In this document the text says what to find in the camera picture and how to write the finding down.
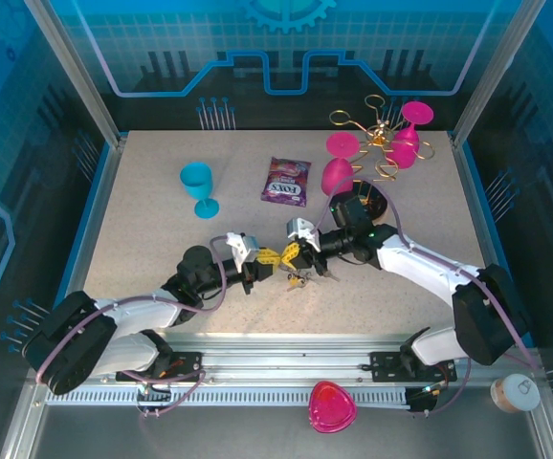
black wire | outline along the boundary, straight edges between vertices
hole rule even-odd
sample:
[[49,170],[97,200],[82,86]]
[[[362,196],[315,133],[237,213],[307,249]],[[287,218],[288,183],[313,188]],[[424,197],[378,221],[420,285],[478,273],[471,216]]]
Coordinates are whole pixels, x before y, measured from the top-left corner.
[[221,290],[217,290],[214,294],[212,294],[211,296],[205,296],[205,294],[202,294],[201,297],[203,300],[208,300],[208,299],[213,299],[215,298],[217,295],[219,295],[221,293]]
[[351,260],[347,260],[346,258],[344,258],[342,255],[338,255],[339,259],[341,259],[344,263],[348,263],[349,265],[355,265],[355,266],[362,266],[362,265],[365,265],[367,263],[367,261],[364,261],[362,263],[355,263],[354,261],[351,261]]

speckled tabletop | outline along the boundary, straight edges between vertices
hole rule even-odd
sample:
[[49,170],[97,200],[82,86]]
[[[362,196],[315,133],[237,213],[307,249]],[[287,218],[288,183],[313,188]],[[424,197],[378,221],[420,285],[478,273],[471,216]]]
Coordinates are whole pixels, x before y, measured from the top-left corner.
[[[326,197],[321,171],[331,157],[329,131],[133,131],[122,154],[100,236],[85,283],[92,297],[122,297],[153,291],[175,273],[184,251],[227,231],[252,234],[281,252],[286,223],[317,221]],[[423,132],[436,148],[395,182],[383,183],[397,206],[405,233],[450,258],[483,266],[449,140]],[[312,163],[308,205],[296,208],[262,202],[271,157]],[[194,200],[179,181],[181,168],[203,161],[213,171],[213,197],[221,210],[211,220],[193,213]],[[371,169],[372,161],[366,165]],[[387,222],[393,224],[392,216]],[[335,228],[328,219],[323,230]],[[229,248],[220,248],[229,256]],[[330,261],[340,282],[313,277],[304,289],[286,293],[285,272],[256,283],[246,296],[228,289],[215,314],[195,317],[175,331],[218,333],[412,334],[428,325],[453,323],[451,309],[396,274],[370,266]]]

candy bag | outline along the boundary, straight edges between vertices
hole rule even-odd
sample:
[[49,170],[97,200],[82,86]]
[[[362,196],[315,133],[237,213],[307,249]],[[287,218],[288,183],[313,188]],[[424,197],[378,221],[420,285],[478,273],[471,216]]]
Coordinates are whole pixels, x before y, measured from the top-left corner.
[[311,164],[306,161],[272,158],[261,200],[306,207],[306,182]]

